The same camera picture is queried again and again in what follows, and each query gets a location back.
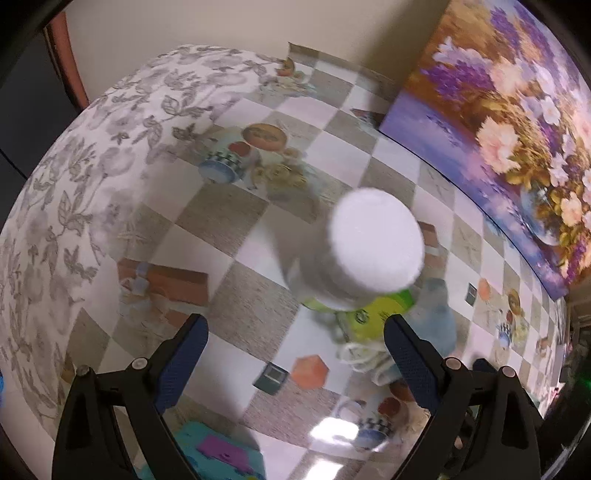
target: table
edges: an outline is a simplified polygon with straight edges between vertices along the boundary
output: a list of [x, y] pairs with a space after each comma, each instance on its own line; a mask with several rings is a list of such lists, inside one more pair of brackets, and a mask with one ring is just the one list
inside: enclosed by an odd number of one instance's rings
[[[358, 186], [395, 195], [434, 226], [430, 248], [444, 268], [428, 269], [415, 289], [429, 276], [445, 280], [453, 355], [512, 366], [547, 408], [563, 302], [549, 299], [471, 200], [377, 132], [392, 99], [385, 79], [313, 50], [293, 47], [290, 57], [211, 46], [159, 56], [97, 98], [27, 181], [0, 236], [0, 338], [53, 437], [75, 366], [121, 369], [176, 331], [119, 315], [114, 259], [127, 257], [208, 274], [210, 339], [165, 414], [172, 431], [192, 419], [258, 445], [269, 480], [300, 480], [318, 465], [332, 465], [337, 479], [390, 478], [425, 413], [404, 403], [409, 420], [379, 451], [312, 439], [343, 403], [378, 387], [337, 360], [334, 331], [284, 280], [311, 224]], [[212, 145], [246, 166], [213, 158]], [[510, 348], [499, 340], [503, 323], [513, 325]], [[329, 370], [322, 388], [287, 378], [273, 396], [253, 386], [267, 363], [289, 372], [315, 355]], [[131, 425], [117, 416], [140, 465]]]

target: painting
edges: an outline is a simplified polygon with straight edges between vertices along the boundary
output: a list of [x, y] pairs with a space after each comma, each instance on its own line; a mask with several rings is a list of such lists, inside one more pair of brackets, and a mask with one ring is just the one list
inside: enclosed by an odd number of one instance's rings
[[516, 0], [452, 0], [380, 130], [438, 169], [552, 299], [591, 272], [591, 92]]

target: wall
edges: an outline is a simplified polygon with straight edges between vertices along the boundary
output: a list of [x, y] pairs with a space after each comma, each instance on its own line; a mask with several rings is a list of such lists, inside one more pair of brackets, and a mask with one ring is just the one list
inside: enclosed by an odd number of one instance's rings
[[92, 100], [182, 43], [284, 57], [287, 43], [363, 64], [402, 82], [447, 0], [74, 0], [72, 49]]

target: gray leaf pattern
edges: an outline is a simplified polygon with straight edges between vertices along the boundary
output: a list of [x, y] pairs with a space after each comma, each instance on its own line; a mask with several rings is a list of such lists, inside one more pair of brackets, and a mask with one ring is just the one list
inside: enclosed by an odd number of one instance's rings
[[[150, 164], [177, 158], [196, 121], [211, 125], [279, 66], [215, 46], [160, 55], [95, 99], [27, 180], [0, 236], [0, 349], [48, 433], [66, 396], [68, 332]], [[220, 95], [228, 100], [212, 103]]]

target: blue gripper pad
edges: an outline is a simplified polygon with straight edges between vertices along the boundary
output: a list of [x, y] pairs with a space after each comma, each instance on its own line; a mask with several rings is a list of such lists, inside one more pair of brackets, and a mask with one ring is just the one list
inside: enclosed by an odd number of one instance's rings
[[177, 404], [203, 353], [208, 337], [207, 320], [201, 317], [191, 327], [170, 362], [162, 370], [158, 379], [158, 396], [154, 401], [156, 410], [161, 415], [167, 408]]
[[[425, 359], [415, 348], [407, 333], [395, 320], [398, 316], [394, 315], [386, 320], [384, 342], [417, 404], [422, 408], [426, 408], [431, 412], [431, 415], [434, 415], [439, 406], [437, 378], [431, 372]], [[415, 341], [417, 343], [421, 342], [412, 329], [410, 327], [408, 329], [410, 330], [409, 334], [414, 335]]]

